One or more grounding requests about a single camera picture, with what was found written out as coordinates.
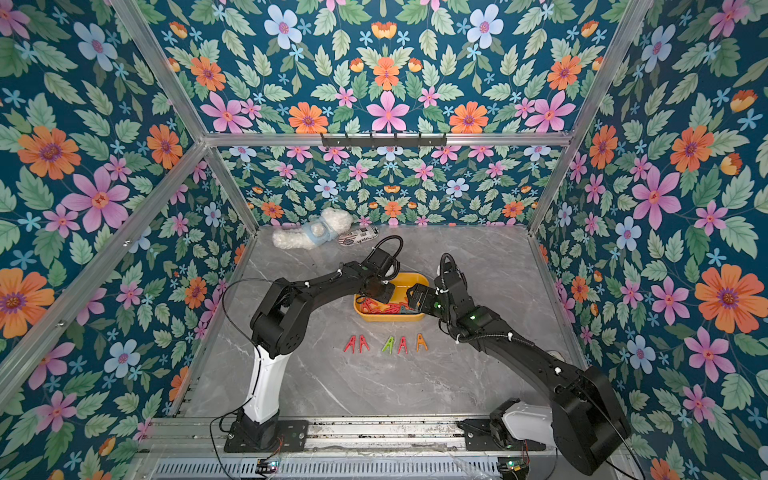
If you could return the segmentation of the red clothespin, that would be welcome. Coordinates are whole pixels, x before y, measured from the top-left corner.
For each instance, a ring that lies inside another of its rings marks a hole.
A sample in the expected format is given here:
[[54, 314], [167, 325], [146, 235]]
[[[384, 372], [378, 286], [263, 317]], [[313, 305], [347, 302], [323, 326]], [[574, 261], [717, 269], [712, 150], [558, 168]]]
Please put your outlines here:
[[370, 346], [367, 342], [366, 337], [361, 334], [359, 336], [359, 352], [362, 353], [363, 351], [370, 351]]
[[347, 341], [347, 343], [346, 343], [346, 345], [345, 345], [345, 347], [343, 349], [343, 352], [344, 353], [349, 353], [349, 352], [355, 353], [355, 351], [356, 351], [356, 344], [357, 344], [357, 336], [356, 335], [352, 335], [349, 338], [349, 340]]
[[399, 340], [398, 348], [397, 348], [397, 354], [398, 355], [407, 355], [409, 353], [408, 349], [408, 342], [407, 338], [405, 336], [402, 336]]

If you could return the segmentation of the yellow plastic storage box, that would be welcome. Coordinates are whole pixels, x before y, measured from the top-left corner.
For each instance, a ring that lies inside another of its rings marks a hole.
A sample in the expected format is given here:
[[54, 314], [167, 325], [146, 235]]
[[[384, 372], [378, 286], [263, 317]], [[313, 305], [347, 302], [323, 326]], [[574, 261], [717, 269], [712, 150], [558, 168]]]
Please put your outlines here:
[[356, 295], [353, 303], [354, 311], [364, 321], [373, 323], [417, 322], [422, 320], [425, 314], [408, 306], [407, 291], [415, 285], [428, 286], [427, 278], [416, 272], [401, 272], [390, 282], [390, 285], [393, 285], [395, 290], [387, 303]]

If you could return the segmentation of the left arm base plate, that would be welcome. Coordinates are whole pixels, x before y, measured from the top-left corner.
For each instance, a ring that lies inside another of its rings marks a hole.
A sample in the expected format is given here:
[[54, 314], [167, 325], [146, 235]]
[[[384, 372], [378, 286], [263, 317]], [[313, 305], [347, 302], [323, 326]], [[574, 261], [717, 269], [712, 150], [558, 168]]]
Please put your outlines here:
[[248, 417], [233, 422], [228, 432], [226, 453], [301, 452], [308, 438], [305, 420], [268, 420], [263, 424]]

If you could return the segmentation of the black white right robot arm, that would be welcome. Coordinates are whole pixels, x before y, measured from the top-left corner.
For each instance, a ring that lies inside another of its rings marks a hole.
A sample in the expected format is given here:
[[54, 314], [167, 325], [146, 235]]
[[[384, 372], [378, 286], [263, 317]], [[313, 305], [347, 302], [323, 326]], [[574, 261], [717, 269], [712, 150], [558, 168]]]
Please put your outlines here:
[[603, 373], [556, 358], [497, 312], [475, 303], [455, 266], [441, 272], [432, 287], [409, 288], [407, 302], [440, 319], [455, 343], [498, 360], [546, 398], [544, 406], [511, 398], [490, 414], [489, 435], [500, 448], [525, 440], [552, 446], [577, 471], [592, 475], [630, 436], [629, 421]]

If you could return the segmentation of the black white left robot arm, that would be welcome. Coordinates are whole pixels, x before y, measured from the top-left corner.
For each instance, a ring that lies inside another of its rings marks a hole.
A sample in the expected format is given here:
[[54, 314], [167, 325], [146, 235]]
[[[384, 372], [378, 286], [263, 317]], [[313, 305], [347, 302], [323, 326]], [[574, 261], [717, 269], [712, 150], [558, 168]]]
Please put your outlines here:
[[244, 418], [265, 424], [279, 412], [279, 393], [290, 356], [304, 341], [311, 314], [347, 296], [368, 296], [390, 301], [400, 272], [396, 253], [381, 247], [364, 259], [341, 264], [333, 272], [309, 280], [275, 280], [250, 320], [254, 363]]

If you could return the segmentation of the orange clothespin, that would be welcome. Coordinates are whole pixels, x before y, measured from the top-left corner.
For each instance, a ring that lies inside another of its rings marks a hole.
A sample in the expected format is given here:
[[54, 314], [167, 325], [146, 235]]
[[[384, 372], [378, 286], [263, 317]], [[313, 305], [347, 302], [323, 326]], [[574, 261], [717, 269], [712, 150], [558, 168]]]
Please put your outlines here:
[[422, 352], [422, 351], [427, 352], [428, 350], [429, 350], [429, 346], [428, 346], [428, 343], [426, 342], [426, 339], [425, 339], [424, 335], [422, 333], [418, 333], [417, 334], [417, 339], [416, 339], [415, 351], [416, 352]]

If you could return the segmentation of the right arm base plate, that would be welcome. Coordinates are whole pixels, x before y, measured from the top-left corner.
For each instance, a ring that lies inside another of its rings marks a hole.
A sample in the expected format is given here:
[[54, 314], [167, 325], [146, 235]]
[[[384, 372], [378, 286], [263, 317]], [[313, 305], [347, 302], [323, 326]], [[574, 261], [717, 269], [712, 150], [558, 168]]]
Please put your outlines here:
[[456, 422], [468, 451], [541, 452], [547, 447], [536, 441], [518, 440], [489, 418], [466, 418]]

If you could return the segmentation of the green clothespin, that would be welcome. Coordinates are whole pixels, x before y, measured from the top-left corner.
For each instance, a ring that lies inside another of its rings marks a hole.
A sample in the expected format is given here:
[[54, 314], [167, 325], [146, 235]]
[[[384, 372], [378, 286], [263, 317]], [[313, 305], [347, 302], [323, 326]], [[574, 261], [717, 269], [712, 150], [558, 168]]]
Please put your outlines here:
[[395, 344], [395, 337], [390, 336], [384, 343], [384, 346], [382, 347], [381, 352], [391, 355], [393, 353], [394, 344]]

